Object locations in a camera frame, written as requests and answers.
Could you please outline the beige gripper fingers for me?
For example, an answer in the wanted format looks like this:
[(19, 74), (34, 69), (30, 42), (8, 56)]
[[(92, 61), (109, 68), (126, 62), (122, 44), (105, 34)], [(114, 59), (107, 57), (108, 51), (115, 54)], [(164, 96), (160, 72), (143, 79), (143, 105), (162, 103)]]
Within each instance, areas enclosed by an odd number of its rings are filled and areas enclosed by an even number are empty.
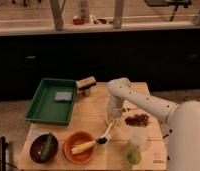
[(115, 125), (117, 123), (117, 118), (113, 117), (113, 116), (107, 116), (107, 124), (113, 124)]

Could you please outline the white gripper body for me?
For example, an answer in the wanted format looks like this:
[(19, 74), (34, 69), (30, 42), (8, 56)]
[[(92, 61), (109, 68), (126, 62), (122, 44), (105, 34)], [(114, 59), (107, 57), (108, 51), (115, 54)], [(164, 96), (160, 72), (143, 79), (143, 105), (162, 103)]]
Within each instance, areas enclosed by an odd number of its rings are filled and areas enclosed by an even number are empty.
[(120, 117), (123, 112), (123, 103), (123, 99), (111, 96), (107, 104), (108, 115), (111, 117)]

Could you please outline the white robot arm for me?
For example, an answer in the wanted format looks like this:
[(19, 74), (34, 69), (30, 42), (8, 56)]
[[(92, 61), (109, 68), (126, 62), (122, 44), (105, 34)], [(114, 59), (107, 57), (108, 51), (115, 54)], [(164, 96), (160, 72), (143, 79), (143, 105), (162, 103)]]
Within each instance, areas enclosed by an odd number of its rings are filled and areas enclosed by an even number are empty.
[(200, 171), (200, 102), (177, 104), (143, 94), (131, 87), (128, 78), (109, 81), (107, 89), (107, 113), (111, 117), (122, 115), (123, 102), (127, 100), (169, 127), (167, 171)]

